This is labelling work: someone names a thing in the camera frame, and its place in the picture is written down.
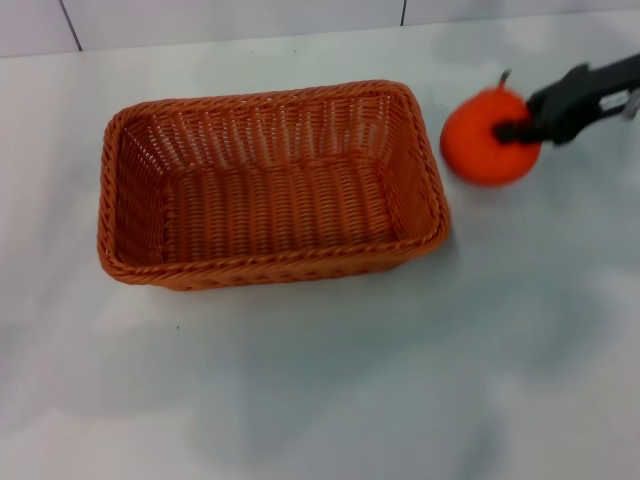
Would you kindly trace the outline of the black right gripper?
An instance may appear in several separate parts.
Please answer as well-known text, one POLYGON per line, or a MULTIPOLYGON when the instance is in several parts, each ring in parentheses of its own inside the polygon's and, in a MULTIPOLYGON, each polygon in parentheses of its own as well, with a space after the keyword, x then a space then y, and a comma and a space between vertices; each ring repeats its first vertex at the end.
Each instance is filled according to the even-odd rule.
POLYGON ((501 145, 566 144, 587 126, 624 114, 633 116, 639 102, 639 56, 592 68, 576 65, 561 79, 532 93, 530 111, 542 110, 542 126, 533 117, 508 119, 493 126, 501 145))

